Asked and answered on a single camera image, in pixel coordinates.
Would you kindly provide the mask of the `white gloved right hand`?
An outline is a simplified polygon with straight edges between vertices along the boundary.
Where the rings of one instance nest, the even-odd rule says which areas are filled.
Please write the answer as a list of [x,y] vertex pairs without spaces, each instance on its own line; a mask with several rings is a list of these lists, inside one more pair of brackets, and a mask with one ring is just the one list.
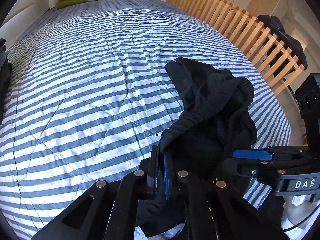
[[284,214],[281,227],[289,229],[299,224],[296,229],[306,230],[310,228],[319,214],[319,198],[312,198],[311,195],[283,198],[285,203],[283,205]]

